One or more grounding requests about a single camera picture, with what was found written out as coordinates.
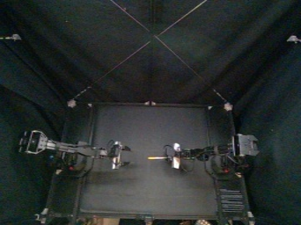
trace black curtain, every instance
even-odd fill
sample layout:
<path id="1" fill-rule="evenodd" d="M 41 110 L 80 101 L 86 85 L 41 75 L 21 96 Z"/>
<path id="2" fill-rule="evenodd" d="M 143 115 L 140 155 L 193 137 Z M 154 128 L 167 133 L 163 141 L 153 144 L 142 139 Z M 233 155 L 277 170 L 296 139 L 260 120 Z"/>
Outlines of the black curtain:
<path id="1" fill-rule="evenodd" d="M 247 178 L 258 224 L 301 223 L 301 46 L 293 44 L 270 67 L 241 116 L 260 155 Z"/>

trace black fabric enclosure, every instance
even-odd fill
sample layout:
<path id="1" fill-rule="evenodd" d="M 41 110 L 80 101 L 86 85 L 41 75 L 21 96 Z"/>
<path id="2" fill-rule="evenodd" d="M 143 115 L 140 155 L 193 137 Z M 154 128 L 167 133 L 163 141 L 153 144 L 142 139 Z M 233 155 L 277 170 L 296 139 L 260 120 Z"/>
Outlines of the black fabric enclosure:
<path id="1" fill-rule="evenodd" d="M 33 129 L 62 140 L 71 99 L 229 102 L 237 131 L 260 140 L 257 224 L 301 224 L 301 43 L 286 41 L 300 13 L 298 0 L 1 1 L 0 224 L 35 224 L 44 208 L 52 171 L 17 143 Z"/>

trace black ceiling fabric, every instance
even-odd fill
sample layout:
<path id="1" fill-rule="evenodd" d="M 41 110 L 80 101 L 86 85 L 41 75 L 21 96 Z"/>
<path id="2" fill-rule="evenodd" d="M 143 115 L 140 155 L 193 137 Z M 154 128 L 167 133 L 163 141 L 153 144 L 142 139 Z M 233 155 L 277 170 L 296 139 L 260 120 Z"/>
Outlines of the black ceiling fabric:
<path id="1" fill-rule="evenodd" d="M 3 12 L 0 34 L 23 38 L 7 45 L 63 101 L 86 102 L 235 104 L 301 20 L 293 0 L 5 1 Z"/>

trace wire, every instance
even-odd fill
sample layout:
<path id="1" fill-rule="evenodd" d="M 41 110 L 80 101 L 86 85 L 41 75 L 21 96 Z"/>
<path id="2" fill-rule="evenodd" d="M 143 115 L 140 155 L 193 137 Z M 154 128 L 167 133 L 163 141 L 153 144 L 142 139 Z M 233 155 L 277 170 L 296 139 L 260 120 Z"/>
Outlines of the wire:
<path id="1" fill-rule="evenodd" d="M 205 0 L 205 1 L 202 1 L 195 7 L 194 7 L 194 9 L 191 9 L 161 33 L 159 33 L 159 35 L 158 36 L 161 36 L 163 33 L 166 33 L 167 31 L 169 31 L 169 29 L 171 29 L 171 27 L 173 26 L 175 26 L 179 22 L 181 22 L 181 20 L 182 19 L 185 19 L 189 15 L 190 15 L 190 13 L 191 12 L 194 12 L 199 7 L 201 7 L 201 5 L 202 4 L 205 4 L 207 2 L 207 0 Z"/>
<path id="2" fill-rule="evenodd" d="M 139 22 L 139 20 L 126 11 L 126 9 L 123 9 L 112 0 L 110 0 L 116 6 L 118 8 L 128 15 L 128 17 L 144 28 L 146 31 L 150 31 L 147 29 L 147 27 Z"/>
<path id="3" fill-rule="evenodd" d="M 194 73 L 194 75 L 199 78 L 199 80 L 206 84 L 206 86 L 214 91 L 214 93 L 219 96 L 219 98 L 223 100 L 225 103 L 227 103 L 227 100 L 222 97 L 219 92 L 211 87 L 207 80 L 198 74 L 198 72 L 191 68 L 191 66 L 182 60 L 182 58 L 177 55 L 177 53 L 171 50 L 171 48 L 167 46 L 167 44 L 159 39 L 159 36 L 154 36 L 155 39 L 161 42 L 161 44 L 170 50 L 170 52 L 175 55 L 175 57 L 181 60 L 181 62 L 186 65 L 186 67 L 190 69 L 190 71 Z"/>
<path id="4" fill-rule="evenodd" d="M 194 160 L 190 160 L 190 161 L 191 161 L 191 164 L 193 164 L 193 167 L 191 167 L 190 170 L 185 169 L 183 166 L 181 165 L 181 168 L 183 169 L 185 172 L 193 172 L 193 171 L 194 171 L 194 162 L 195 162 L 195 161 L 194 161 Z"/>
<path id="5" fill-rule="evenodd" d="M 227 159 L 229 159 L 233 163 L 239 164 L 230 156 L 227 156 Z"/>
<path id="6" fill-rule="evenodd" d="M 119 66 L 122 66 L 123 63 L 124 63 L 126 61 L 128 61 L 130 58 L 132 58 L 132 56 L 136 55 L 136 53 L 140 52 L 140 50 L 142 50 L 150 43 L 151 43 L 151 42 L 148 41 L 142 47 L 139 47 L 138 50 L 136 50 L 134 53 L 131 53 L 131 54 L 127 56 L 127 58 L 126 58 L 122 62 L 119 62 L 119 63 L 116 64 L 116 66 L 115 66 L 115 67 L 114 67 L 114 68 L 112 68 L 103 76 L 100 76 L 98 79 L 95 79 L 95 80 L 92 81 L 91 85 L 87 86 L 86 89 L 83 89 L 83 90 L 79 92 L 79 94 L 76 94 L 76 95 L 74 96 L 72 99 L 76 99 L 78 97 L 80 97 L 80 96 L 84 94 L 84 92 L 87 92 L 87 91 L 91 89 L 91 87 L 92 87 L 96 83 L 99 83 L 99 82 L 103 80 L 103 78 L 107 77 L 108 74 L 110 74 Z"/>

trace yellow object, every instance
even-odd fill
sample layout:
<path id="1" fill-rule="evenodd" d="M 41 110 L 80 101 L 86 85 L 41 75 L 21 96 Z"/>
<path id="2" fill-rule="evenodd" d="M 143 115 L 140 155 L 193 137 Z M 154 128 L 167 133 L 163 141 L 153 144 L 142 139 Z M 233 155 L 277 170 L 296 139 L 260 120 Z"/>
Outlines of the yellow object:
<path id="1" fill-rule="evenodd" d="M 148 159 L 150 160 L 154 160 L 154 159 L 167 159 L 167 157 L 163 157 L 163 156 L 161 156 L 161 157 L 151 156 L 151 157 L 148 157 Z"/>

